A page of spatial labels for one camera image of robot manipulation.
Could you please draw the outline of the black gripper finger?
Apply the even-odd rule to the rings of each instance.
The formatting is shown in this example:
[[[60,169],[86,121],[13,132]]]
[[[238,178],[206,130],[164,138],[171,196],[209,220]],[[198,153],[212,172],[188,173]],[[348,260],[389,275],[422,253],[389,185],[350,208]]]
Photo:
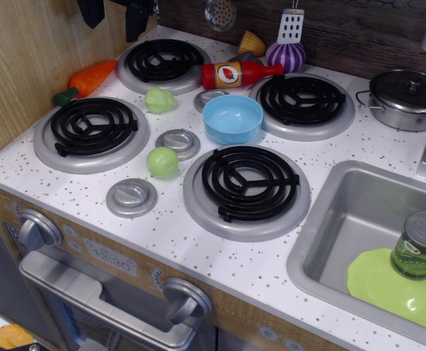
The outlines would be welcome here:
[[[77,0],[84,22],[94,29],[104,18],[103,0]]]
[[[135,42],[145,32],[149,19],[146,1],[128,1],[125,11],[126,41]]]

